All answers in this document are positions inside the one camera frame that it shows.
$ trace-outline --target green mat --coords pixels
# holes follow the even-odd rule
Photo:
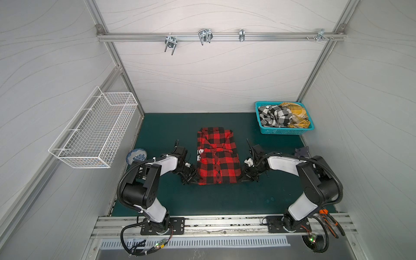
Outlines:
[[[172,152],[179,139],[180,146],[188,150],[187,160],[196,165],[197,132],[202,127],[218,126],[234,132],[241,164],[250,156],[247,138],[266,153],[294,154],[295,148],[303,147],[299,136],[261,134],[255,113],[147,113],[135,148],[144,148],[148,158],[158,157]],[[260,176],[260,182],[203,186],[182,185],[179,176],[166,173],[160,179],[157,198],[171,215],[273,214],[283,213],[301,194],[299,177],[282,171],[268,171]],[[335,212],[333,206],[327,209]],[[136,215],[118,201],[112,212],[112,216]]]

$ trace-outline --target turquoise plastic basket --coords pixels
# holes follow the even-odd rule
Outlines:
[[[308,113],[308,110],[306,109],[306,107],[299,102],[291,102],[294,104],[298,104],[302,107],[305,108],[306,110],[306,114],[309,117],[309,121],[311,121],[311,125],[309,126],[309,128],[289,128],[289,127],[264,127],[261,125],[260,123],[260,116],[259,116],[259,110],[258,107],[259,106],[276,106],[276,105],[280,105],[283,102],[268,102],[268,101],[258,101],[255,104],[255,109],[256,109],[256,115],[257,115],[257,122],[259,123],[260,126],[260,132],[262,134],[291,134],[291,135],[301,135],[306,131],[311,131],[313,129],[315,129],[315,126],[313,125],[312,122],[312,118]]]

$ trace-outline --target plaid pattern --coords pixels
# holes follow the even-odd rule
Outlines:
[[[199,185],[237,183],[241,169],[233,131],[222,127],[202,128],[198,132],[198,153]]]
[[[308,114],[306,114],[305,108],[294,103],[281,103],[280,107],[288,108],[292,111],[292,122],[288,125],[291,128],[309,128],[311,122],[309,121]]]
[[[264,127],[287,127],[292,121],[292,112],[287,107],[260,106],[258,110]]]

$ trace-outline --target pliers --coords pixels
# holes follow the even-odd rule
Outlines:
[[[341,233],[342,236],[345,236],[345,232],[344,229],[341,227],[341,225],[335,220],[334,217],[332,217],[328,210],[326,209],[321,209],[319,211],[319,214],[321,215],[321,217],[323,218],[323,220],[325,221],[325,224],[327,225],[328,229],[331,231],[331,233],[333,234],[333,236],[335,238],[339,238],[337,233],[335,233],[335,231],[332,229],[331,224],[328,222],[327,217],[332,221],[332,223],[335,224],[335,226],[338,228],[339,232]]]

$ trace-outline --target laundry basket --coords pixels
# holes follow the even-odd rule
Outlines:
[[[78,111],[87,112],[76,127],[68,129],[70,122],[49,149],[73,168],[110,168],[137,107],[130,92],[101,92],[93,98],[90,108]]]
[[[255,110],[256,110],[256,115],[257,115],[257,122],[259,123],[260,126],[260,132],[262,134],[291,134],[291,135],[301,135],[307,131],[311,131],[315,128],[315,126],[313,125],[312,122],[312,118],[308,113],[308,110],[305,108],[305,106],[302,103],[299,102],[291,102],[294,104],[298,104],[302,107],[305,108],[306,110],[306,114],[309,117],[309,121],[311,122],[309,128],[290,128],[290,127],[264,127],[261,125],[260,123],[260,116],[259,116],[259,110],[258,108],[260,106],[277,106],[280,105],[283,102],[268,102],[268,101],[258,101],[255,104]]]

